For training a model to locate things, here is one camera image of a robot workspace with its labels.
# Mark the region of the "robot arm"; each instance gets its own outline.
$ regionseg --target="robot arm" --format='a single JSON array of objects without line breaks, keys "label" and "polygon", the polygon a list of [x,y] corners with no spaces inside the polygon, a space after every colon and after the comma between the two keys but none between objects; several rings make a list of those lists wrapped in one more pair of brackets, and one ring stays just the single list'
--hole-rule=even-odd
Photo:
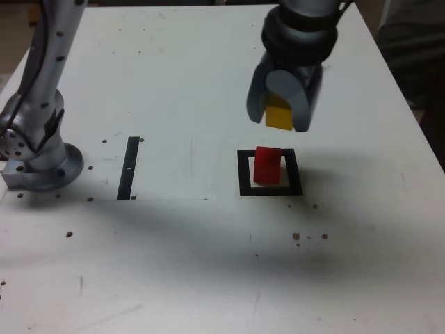
[{"label": "robot arm", "polygon": [[49,191],[82,171],[80,151],[64,144],[65,112],[57,90],[86,1],[40,0],[35,30],[19,90],[0,114],[0,152],[9,157],[3,178],[9,189]]},{"label": "robot arm", "polygon": [[281,0],[268,13],[261,35],[266,53],[247,100],[253,122],[261,122],[271,97],[277,95],[290,107],[288,129],[309,129],[321,85],[321,62],[329,57],[337,41],[337,22],[351,2],[340,10],[341,0]]},{"label": "robot arm", "polygon": [[[291,107],[296,131],[307,131],[321,62],[337,40],[336,25],[351,0],[282,0],[264,22],[266,48],[248,93],[248,114],[260,122],[272,94]],[[63,98],[57,90],[86,0],[40,0],[40,20],[19,90],[0,114],[0,152],[9,158],[2,176],[9,189],[50,191],[76,179],[80,151],[63,142]]]}]

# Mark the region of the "gray robot arm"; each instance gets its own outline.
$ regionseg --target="gray robot arm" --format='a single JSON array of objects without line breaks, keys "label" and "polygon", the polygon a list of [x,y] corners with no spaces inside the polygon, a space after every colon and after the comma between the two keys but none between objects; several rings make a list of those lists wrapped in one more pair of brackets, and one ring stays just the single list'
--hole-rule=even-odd
[{"label": "gray robot arm", "polygon": [[[248,93],[248,115],[260,122],[271,93],[291,106],[293,128],[307,131],[321,62],[337,40],[348,7],[341,0],[282,0],[265,20],[266,53]],[[9,158],[2,176],[9,189],[50,191],[76,179],[81,152],[60,136],[63,98],[57,90],[86,0],[40,0],[40,20],[19,90],[0,114],[0,152]]]},{"label": "gray robot arm", "polygon": [[41,0],[19,90],[0,114],[0,152],[9,158],[3,178],[9,189],[49,191],[82,171],[80,151],[63,142],[63,98],[57,90],[87,1]]}]

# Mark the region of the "black strip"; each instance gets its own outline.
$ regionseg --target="black strip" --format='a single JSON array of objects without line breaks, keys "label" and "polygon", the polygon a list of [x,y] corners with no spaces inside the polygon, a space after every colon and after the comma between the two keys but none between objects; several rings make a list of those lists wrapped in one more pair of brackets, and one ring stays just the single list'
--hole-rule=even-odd
[{"label": "black strip", "polygon": [[255,156],[255,150],[238,150],[238,179],[240,196],[301,196],[300,174],[298,173],[297,159],[295,151],[291,148],[282,150],[282,156],[286,161],[287,177],[289,187],[251,187],[249,157]]},{"label": "black strip", "polygon": [[131,195],[131,185],[136,168],[136,158],[138,157],[139,137],[129,137],[127,151],[125,152],[124,165],[120,175],[117,200],[129,200]]}]

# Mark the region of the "black cable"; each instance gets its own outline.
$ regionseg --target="black cable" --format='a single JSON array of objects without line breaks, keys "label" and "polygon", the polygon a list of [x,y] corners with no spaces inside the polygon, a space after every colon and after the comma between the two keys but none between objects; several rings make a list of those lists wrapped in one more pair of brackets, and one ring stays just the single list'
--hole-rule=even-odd
[{"label": "black cable", "polygon": [[[47,16],[47,10],[45,7],[45,0],[39,0],[40,4],[40,10],[42,12],[42,25],[43,25],[43,46],[42,46],[42,55],[40,57],[40,62],[37,68],[37,71],[34,74],[34,77],[29,82],[28,87],[24,90],[23,94],[19,94],[19,101],[17,102],[14,111],[11,113],[11,116],[9,117],[8,123],[6,123],[6,126],[1,130],[0,137],[2,137],[8,129],[10,129],[11,125],[14,122],[15,117],[17,116],[17,113],[19,112],[20,108],[22,107],[23,101],[26,99],[26,96],[31,91],[32,87],[35,84],[35,81],[37,80],[40,72],[42,71],[43,63],[45,62],[45,57],[47,55],[47,48],[48,48],[48,16]],[[29,149],[36,153],[37,150],[35,150],[32,145],[29,145]]]}]

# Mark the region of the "black square outline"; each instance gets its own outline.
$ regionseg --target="black square outline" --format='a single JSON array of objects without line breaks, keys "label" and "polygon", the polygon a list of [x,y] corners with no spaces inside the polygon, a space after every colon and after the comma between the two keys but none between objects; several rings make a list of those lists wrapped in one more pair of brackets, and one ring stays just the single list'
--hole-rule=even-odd
[{"label": "black square outline", "polygon": [[238,150],[238,178],[240,196],[302,196],[300,174],[297,159],[292,148],[281,150],[281,156],[286,161],[289,187],[277,186],[271,188],[256,188],[250,186],[249,157],[255,157],[255,150]]}]

